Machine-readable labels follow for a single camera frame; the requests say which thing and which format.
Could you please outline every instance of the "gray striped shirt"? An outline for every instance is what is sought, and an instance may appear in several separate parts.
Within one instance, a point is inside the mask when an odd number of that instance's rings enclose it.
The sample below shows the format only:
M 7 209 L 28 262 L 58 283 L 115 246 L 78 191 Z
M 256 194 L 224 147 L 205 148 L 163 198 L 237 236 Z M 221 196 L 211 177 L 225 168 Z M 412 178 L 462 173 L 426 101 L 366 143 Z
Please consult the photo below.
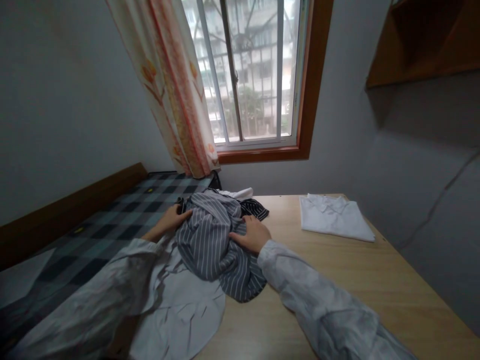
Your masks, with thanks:
M 189 209 L 192 216 L 175 235 L 186 267 L 200 279 L 219 279 L 225 294 L 240 303 L 256 297 L 267 284 L 257 257 L 229 238 L 230 232 L 247 230 L 239 202 L 206 190 L 190 196 Z

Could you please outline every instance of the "hand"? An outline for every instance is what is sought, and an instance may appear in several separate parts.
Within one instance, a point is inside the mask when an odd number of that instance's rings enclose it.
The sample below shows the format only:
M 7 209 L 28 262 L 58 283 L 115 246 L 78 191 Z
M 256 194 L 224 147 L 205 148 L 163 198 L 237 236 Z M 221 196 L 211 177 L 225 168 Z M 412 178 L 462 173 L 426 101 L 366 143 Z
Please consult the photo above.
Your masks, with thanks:
M 231 232 L 228 236 L 251 252 L 259 253 L 272 235 L 270 235 L 269 229 L 255 216 L 244 216 L 243 221 L 246 224 L 246 235 L 242 236 Z
M 193 210 L 188 210 L 183 214 L 178 215 L 177 211 L 180 205 L 175 204 L 168 208 L 167 211 L 163 214 L 161 219 L 156 223 L 154 227 L 151 228 L 149 232 L 147 232 L 141 238 L 144 240 L 148 240 L 151 242 L 158 242 L 167 232 L 173 231 L 178 228 L 182 223 L 192 216 Z

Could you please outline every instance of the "white wall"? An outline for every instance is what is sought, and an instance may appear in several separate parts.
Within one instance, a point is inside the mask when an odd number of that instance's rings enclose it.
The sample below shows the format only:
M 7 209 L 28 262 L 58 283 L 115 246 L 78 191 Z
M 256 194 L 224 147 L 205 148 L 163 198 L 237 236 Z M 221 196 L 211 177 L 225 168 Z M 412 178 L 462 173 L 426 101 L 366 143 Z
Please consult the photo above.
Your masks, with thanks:
M 389 1 L 335 0 L 309 160 L 222 165 L 226 190 L 346 193 L 377 133 L 365 80 Z
M 480 72 L 398 88 L 352 196 L 397 248 L 480 149 Z M 480 158 L 401 254 L 480 336 Z
M 0 52 L 0 225 L 134 163 L 173 167 L 104 1 L 2 1 Z

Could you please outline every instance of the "wooden shelf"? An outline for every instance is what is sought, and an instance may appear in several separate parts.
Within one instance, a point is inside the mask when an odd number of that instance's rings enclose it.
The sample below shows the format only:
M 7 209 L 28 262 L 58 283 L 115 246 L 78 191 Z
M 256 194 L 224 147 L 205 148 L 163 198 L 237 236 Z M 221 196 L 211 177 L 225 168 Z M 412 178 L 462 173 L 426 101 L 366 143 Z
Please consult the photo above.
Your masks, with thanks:
M 480 68 L 479 0 L 403 0 L 390 7 L 367 87 Z

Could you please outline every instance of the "cable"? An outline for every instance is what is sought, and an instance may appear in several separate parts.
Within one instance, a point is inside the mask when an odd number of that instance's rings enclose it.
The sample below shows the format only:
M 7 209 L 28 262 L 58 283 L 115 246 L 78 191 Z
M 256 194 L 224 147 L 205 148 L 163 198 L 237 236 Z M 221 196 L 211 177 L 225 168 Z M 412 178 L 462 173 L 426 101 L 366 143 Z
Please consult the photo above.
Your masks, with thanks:
M 425 225 L 427 225 L 430 220 L 432 220 L 435 211 L 437 210 L 437 207 L 439 206 L 440 202 L 442 201 L 442 198 L 446 195 L 448 190 L 455 184 L 455 182 L 459 179 L 459 177 L 463 174 L 465 169 L 477 158 L 480 156 L 480 148 L 477 148 L 477 151 L 475 151 L 469 158 L 468 160 L 462 165 L 462 167 L 457 171 L 454 177 L 448 182 L 448 184 L 445 185 L 443 190 L 441 191 L 440 195 L 436 198 L 435 202 L 433 203 L 433 206 L 430 208 L 430 211 L 428 212 L 428 215 L 424 221 L 422 221 L 416 228 L 415 230 L 411 233 L 411 235 L 401 244 L 398 246 L 398 250 L 403 250 L 407 246 L 409 246 L 415 239 L 415 235 L 424 228 Z

